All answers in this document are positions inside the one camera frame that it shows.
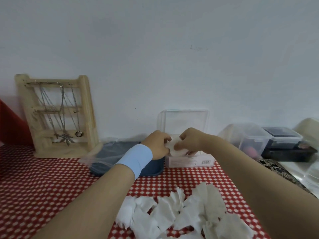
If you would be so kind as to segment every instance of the jewelry organizer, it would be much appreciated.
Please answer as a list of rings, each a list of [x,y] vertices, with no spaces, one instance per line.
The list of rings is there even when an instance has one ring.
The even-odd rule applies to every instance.
[[[18,74],[15,82],[32,135],[35,157],[78,158],[99,144],[87,76],[61,80],[34,79]],[[59,96],[59,104],[54,104],[48,95],[48,89],[53,88]],[[80,100],[75,96],[77,90]],[[66,128],[65,121],[70,118],[74,129]]]

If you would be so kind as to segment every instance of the tissue box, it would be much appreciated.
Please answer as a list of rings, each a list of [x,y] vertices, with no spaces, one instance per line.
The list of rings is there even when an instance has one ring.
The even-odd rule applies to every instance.
[[[211,155],[198,157],[165,157],[166,168],[212,167],[215,159]]]

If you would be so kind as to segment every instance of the barcode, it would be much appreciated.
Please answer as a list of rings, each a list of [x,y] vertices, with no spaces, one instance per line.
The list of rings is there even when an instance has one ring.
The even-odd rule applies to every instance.
[[[210,160],[203,160],[203,161],[202,161],[202,164],[210,164],[210,163],[211,163]]]

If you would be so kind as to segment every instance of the table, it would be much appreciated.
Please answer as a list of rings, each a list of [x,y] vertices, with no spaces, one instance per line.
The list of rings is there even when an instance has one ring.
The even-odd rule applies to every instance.
[[[37,159],[30,146],[0,148],[0,238],[32,237],[98,179],[77,160]],[[169,196],[178,186],[188,197],[191,189],[202,181],[219,189],[228,212],[238,214],[254,230],[254,239],[270,238],[217,162],[213,167],[165,169],[157,177],[140,177],[128,195],[152,196],[157,200],[157,196]],[[169,228],[167,232],[179,237],[188,231]],[[131,239],[134,235],[130,229],[114,225],[108,238]]]

